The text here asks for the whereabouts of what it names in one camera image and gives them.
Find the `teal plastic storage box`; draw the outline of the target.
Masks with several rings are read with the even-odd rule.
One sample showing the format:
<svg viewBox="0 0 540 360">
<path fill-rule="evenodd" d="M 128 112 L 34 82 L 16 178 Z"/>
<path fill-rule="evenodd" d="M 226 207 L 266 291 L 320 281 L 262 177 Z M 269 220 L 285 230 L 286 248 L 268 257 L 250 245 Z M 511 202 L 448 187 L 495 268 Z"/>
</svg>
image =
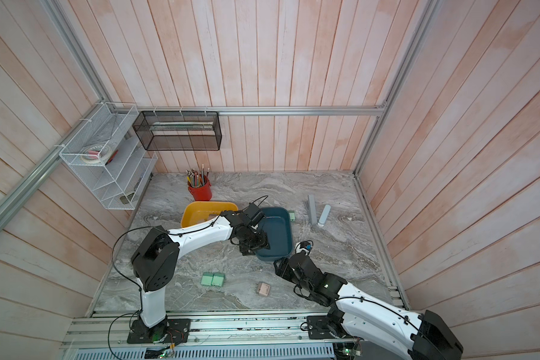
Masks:
<svg viewBox="0 0 540 360">
<path fill-rule="evenodd" d="M 290 224 L 290 213 L 281 207 L 261 208 L 264 218 L 259 228 L 268 237 L 269 249 L 256 252 L 256 257 L 263 262 L 274 262 L 288 257 L 293 251 L 293 232 Z"/>
</svg>

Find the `yellow plastic storage box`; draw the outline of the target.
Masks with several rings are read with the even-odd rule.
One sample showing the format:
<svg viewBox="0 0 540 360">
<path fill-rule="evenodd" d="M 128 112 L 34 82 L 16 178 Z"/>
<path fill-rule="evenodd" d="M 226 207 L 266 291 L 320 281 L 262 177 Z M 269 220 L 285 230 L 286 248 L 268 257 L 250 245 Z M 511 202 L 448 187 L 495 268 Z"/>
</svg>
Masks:
<svg viewBox="0 0 540 360">
<path fill-rule="evenodd" d="M 223 211 L 238 211 L 233 202 L 196 201 L 184 210 L 181 227 L 186 228 L 206 221 L 214 220 Z"/>
</svg>

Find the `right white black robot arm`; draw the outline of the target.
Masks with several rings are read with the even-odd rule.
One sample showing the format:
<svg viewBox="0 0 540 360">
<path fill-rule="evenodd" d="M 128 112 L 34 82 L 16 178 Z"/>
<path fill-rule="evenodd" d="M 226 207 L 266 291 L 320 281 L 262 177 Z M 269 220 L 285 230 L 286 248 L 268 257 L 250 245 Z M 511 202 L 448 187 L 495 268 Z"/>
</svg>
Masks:
<svg viewBox="0 0 540 360">
<path fill-rule="evenodd" d="M 321 271 L 306 253 L 274 261 L 275 274 L 294 293 L 329 309 L 323 327 L 333 338 L 370 341 L 401 359 L 460 359 L 464 347 L 443 318 L 400 309 L 342 277 Z"/>
</svg>

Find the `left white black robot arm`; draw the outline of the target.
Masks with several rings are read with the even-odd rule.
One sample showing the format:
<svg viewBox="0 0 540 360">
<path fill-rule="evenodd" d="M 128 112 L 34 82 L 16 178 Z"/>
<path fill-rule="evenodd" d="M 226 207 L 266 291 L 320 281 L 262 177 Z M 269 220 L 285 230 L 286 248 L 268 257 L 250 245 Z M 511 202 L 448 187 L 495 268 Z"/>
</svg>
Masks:
<svg viewBox="0 0 540 360">
<path fill-rule="evenodd" d="M 259 223 L 262 209 L 251 202 L 238 211 L 222 211 L 214 219 L 181 229 L 152 228 L 131 258 L 141 288 L 141 311 L 127 342 L 162 342 L 172 331 L 165 310 L 165 287 L 173 279 L 177 262 L 186 254 L 216 242 L 235 239 L 244 256 L 269 249 Z"/>
</svg>

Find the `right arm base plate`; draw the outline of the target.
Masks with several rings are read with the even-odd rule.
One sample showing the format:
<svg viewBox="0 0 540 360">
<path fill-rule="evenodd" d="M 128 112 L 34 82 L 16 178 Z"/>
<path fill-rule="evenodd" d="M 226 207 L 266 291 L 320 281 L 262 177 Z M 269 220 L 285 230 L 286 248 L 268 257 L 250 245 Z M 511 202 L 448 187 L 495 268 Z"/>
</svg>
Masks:
<svg viewBox="0 0 540 360">
<path fill-rule="evenodd" d="M 341 339 L 348 334 L 342 327 L 341 318 L 335 316 L 308 316 L 307 333 L 311 340 Z"/>
</svg>

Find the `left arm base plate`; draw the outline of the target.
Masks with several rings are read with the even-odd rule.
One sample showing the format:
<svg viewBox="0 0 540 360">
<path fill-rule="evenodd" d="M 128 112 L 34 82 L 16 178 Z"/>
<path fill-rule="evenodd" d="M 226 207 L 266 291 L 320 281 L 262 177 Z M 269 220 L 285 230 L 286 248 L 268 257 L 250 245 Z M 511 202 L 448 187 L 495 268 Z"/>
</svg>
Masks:
<svg viewBox="0 0 540 360">
<path fill-rule="evenodd" d="M 128 344 L 174 344 L 188 341 L 190 319 L 165 318 L 153 327 L 148 327 L 141 319 L 133 321 L 127 337 Z"/>
</svg>

